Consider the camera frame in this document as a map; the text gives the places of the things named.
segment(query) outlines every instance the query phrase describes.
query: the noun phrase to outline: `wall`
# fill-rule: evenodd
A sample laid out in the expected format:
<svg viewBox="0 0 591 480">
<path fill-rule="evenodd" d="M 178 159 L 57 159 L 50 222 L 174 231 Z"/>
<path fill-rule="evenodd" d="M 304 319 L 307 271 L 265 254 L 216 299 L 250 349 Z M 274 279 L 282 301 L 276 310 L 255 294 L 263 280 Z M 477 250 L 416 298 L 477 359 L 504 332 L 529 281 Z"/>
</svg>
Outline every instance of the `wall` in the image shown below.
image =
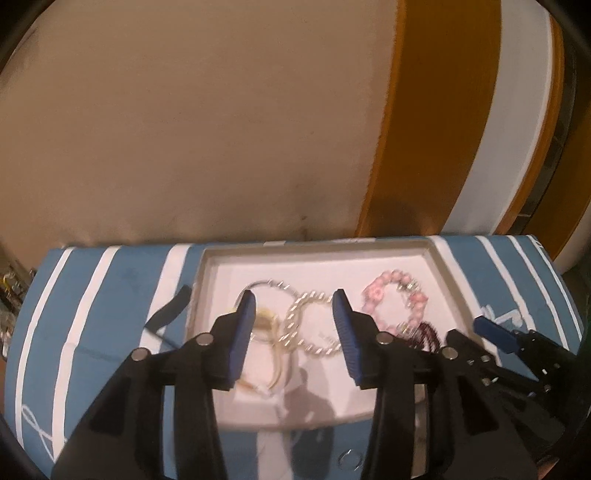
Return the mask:
<svg viewBox="0 0 591 480">
<path fill-rule="evenodd" d="M 57 0 L 0 77 L 2 240 L 29 267 L 71 242 L 353 234 L 395 12 Z"/>
</svg>

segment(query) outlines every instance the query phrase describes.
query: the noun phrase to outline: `wooden trim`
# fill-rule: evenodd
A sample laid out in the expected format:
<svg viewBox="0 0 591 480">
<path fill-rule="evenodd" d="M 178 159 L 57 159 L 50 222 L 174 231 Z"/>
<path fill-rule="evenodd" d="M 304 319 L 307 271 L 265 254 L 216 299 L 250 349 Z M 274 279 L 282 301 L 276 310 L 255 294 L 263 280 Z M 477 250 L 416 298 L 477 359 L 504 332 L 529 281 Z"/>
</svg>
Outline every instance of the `wooden trim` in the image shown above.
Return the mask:
<svg viewBox="0 0 591 480">
<path fill-rule="evenodd" d="M 548 189 L 525 227 L 552 260 L 577 228 L 591 202 L 591 65 L 577 55 L 577 95 L 570 132 Z"/>
<path fill-rule="evenodd" d="M 513 197 L 513 201 L 509 205 L 509 208 L 503 215 L 503 218 L 499 222 L 499 225 L 497 225 L 495 229 L 497 235 L 505 235 L 509 231 L 515 222 L 517 215 L 524 207 L 525 202 L 530 196 L 535 182 L 540 175 L 546 155 L 550 149 L 550 143 L 552 142 L 554 131 L 556 130 L 556 123 L 558 122 L 564 88 L 564 40 L 560 26 L 552 17 L 550 17 L 550 24 L 553 44 L 552 85 L 548 96 L 548 105 L 546 107 L 544 122 L 542 123 L 534 154 L 532 155 L 527 171 L 521 180 L 519 189 Z"/>
<path fill-rule="evenodd" d="M 399 1 L 358 236 L 441 231 L 482 138 L 500 49 L 500 0 Z"/>
</svg>

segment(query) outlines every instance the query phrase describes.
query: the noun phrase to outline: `jewelry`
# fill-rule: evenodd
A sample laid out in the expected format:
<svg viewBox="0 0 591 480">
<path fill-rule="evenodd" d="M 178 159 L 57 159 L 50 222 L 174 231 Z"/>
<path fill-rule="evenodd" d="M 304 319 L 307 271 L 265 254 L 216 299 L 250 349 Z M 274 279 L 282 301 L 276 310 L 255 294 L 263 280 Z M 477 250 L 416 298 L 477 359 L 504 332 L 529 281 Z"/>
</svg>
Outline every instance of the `jewelry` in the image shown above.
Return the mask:
<svg viewBox="0 0 591 480">
<path fill-rule="evenodd" d="M 437 331 L 428 322 L 421 322 L 408 342 L 412 347 L 428 352 L 437 352 L 441 348 Z"/>
<path fill-rule="evenodd" d="M 272 345 L 273 377 L 264 387 L 250 382 L 246 379 L 244 374 L 242 374 L 242 376 L 238 379 L 237 383 L 247 390 L 258 393 L 264 397 L 269 397 L 272 394 L 272 389 L 279 383 L 281 373 L 283 372 L 283 364 L 281 362 L 281 348 L 280 344 L 277 342 L 277 337 L 279 337 L 279 317 L 266 308 L 257 309 L 254 328 L 268 332 L 269 340 L 266 341 L 266 343 L 270 343 Z"/>
<path fill-rule="evenodd" d="M 252 290 L 255 287 L 262 287 L 262 286 L 266 286 L 266 287 L 271 287 L 271 288 L 276 288 L 278 290 L 282 290 L 284 292 L 289 293 L 295 299 L 297 299 L 300 296 L 300 294 L 297 292 L 297 290 L 293 289 L 291 287 L 291 285 L 289 285 L 288 283 L 285 283 L 283 280 L 281 280 L 281 281 L 277 281 L 277 280 L 257 280 L 257 281 L 254 281 L 252 283 L 249 283 L 238 294 L 238 297 L 236 298 L 236 302 L 234 302 L 234 310 L 236 310 L 238 308 L 238 304 L 240 303 L 240 300 L 242 300 L 242 295 L 244 295 L 244 292 L 246 292 L 247 290 Z M 255 319 L 255 327 L 253 328 L 253 330 L 256 329 L 256 321 L 258 319 L 259 319 L 259 314 L 258 314 L 258 309 L 257 309 L 257 314 L 256 314 L 256 319 Z M 251 332 L 251 340 L 254 340 L 256 342 L 273 343 L 276 340 L 276 338 L 277 337 L 274 337 L 272 339 L 272 341 L 269 341 L 268 338 L 267 339 L 261 339 L 260 337 L 258 337 L 256 335 L 256 333 Z"/>
<path fill-rule="evenodd" d="M 285 283 L 283 281 L 258 280 L 249 283 L 246 287 L 242 289 L 242 291 L 238 294 L 238 298 L 236 298 L 234 310 L 238 308 L 238 304 L 240 303 L 242 295 L 245 291 L 252 290 L 253 288 L 260 286 L 267 286 L 285 291 L 292 295 L 295 299 L 300 296 L 297 290 L 293 289 L 288 283 Z M 271 390 L 279 383 L 281 374 L 283 372 L 283 363 L 281 361 L 281 348 L 280 344 L 277 341 L 279 337 L 279 325 L 280 320 L 278 315 L 264 307 L 259 307 L 256 309 L 255 323 L 252 328 L 253 331 L 251 332 L 251 340 L 271 344 L 271 349 L 273 353 L 273 377 L 265 386 L 253 384 L 252 382 L 246 379 L 246 376 L 244 374 L 242 374 L 237 381 L 238 385 L 240 385 L 241 387 L 254 393 L 258 393 L 263 397 L 269 397 L 270 395 L 272 395 Z M 257 335 L 255 333 L 255 330 L 262 330 L 266 333 L 266 337 L 264 335 Z"/>
<path fill-rule="evenodd" d="M 379 318 L 376 307 L 384 299 L 384 287 L 388 284 L 397 284 L 396 290 L 402 294 L 407 294 L 405 307 L 410 311 L 407 322 L 401 322 L 396 327 L 390 326 Z M 409 273 L 400 270 L 385 271 L 363 290 L 365 303 L 361 310 L 372 317 L 378 329 L 385 330 L 393 335 L 409 339 L 414 331 L 423 321 L 423 313 L 427 306 L 429 298 L 421 291 L 419 282 L 412 278 Z"/>
<path fill-rule="evenodd" d="M 340 342 L 329 339 L 329 346 L 318 346 L 313 342 L 303 339 L 300 335 L 301 311 L 309 303 L 332 304 L 332 295 L 324 292 L 304 292 L 287 310 L 283 321 L 283 335 L 279 337 L 279 343 L 288 350 L 302 349 L 308 355 L 333 356 L 341 351 Z"/>
</svg>

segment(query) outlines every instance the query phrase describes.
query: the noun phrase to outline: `jewelry tray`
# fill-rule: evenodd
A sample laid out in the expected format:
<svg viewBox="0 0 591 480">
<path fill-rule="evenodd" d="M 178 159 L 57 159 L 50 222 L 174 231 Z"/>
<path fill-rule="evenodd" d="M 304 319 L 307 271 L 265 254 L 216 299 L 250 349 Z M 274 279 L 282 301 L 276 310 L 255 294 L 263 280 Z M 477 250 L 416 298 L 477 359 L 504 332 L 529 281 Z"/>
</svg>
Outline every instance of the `jewelry tray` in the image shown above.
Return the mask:
<svg viewBox="0 0 591 480">
<path fill-rule="evenodd" d="M 473 317 L 460 290 L 428 238 L 231 245 L 206 248 L 193 286 L 187 316 L 186 338 L 209 331 L 215 319 L 233 310 L 242 289 L 257 280 L 283 280 L 298 292 L 316 290 L 332 294 L 343 288 L 355 310 L 363 305 L 362 290 L 383 271 L 399 269 L 420 282 L 428 298 L 424 320 L 431 323 L 444 342 L 450 329 L 471 335 Z M 257 306 L 266 307 L 280 320 L 293 302 L 283 291 L 253 289 Z M 408 310 L 394 286 L 386 289 L 380 316 L 396 325 Z M 337 339 L 328 305 L 311 304 L 301 317 L 300 332 L 315 343 Z M 359 390 L 349 377 L 342 353 L 314 357 L 301 350 L 285 353 L 284 374 L 277 393 L 265 397 L 234 388 L 213 392 L 218 425 L 224 429 L 314 429 L 321 426 L 369 419 L 375 390 Z M 251 341 L 243 374 L 252 383 L 265 384 L 273 372 L 269 345 Z"/>
</svg>

